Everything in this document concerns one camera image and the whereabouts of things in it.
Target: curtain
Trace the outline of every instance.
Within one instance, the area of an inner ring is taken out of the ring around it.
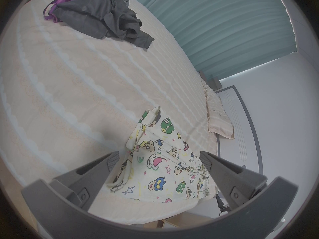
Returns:
[[[138,1],[207,79],[223,79],[297,51],[281,0]]]

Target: pink star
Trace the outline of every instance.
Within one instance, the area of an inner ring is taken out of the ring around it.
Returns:
[[[167,170],[167,173],[171,173],[171,169],[169,168],[169,165],[167,166],[167,167],[165,167],[166,168],[166,170]]]

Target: bed sheet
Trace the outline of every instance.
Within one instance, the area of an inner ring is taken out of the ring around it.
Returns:
[[[155,39],[148,50],[44,20],[51,1],[28,2],[0,46],[0,154],[22,185],[39,178],[50,182],[115,150],[124,157],[140,115],[157,106],[195,153],[217,154],[201,77],[142,4],[130,0],[129,7],[141,19],[141,30]],[[197,202],[138,203],[119,199],[105,185],[89,212],[123,224],[146,223]]]

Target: clothing pile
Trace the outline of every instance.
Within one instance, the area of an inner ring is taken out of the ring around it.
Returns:
[[[125,161],[108,185],[114,194],[169,203],[215,192],[207,169],[160,107],[144,112],[126,147]]]
[[[47,16],[48,6],[53,4]],[[154,41],[141,31],[142,22],[128,8],[129,0],[54,0],[43,11],[45,19],[63,21],[91,37],[117,37],[148,49]]]

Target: white wall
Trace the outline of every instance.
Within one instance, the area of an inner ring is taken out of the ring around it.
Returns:
[[[294,0],[282,0],[293,24],[297,50],[319,72],[319,44],[309,21]]]
[[[287,224],[319,174],[319,73],[295,52],[225,78],[221,84],[235,85],[247,106],[268,182],[282,176],[299,186],[285,214]]]

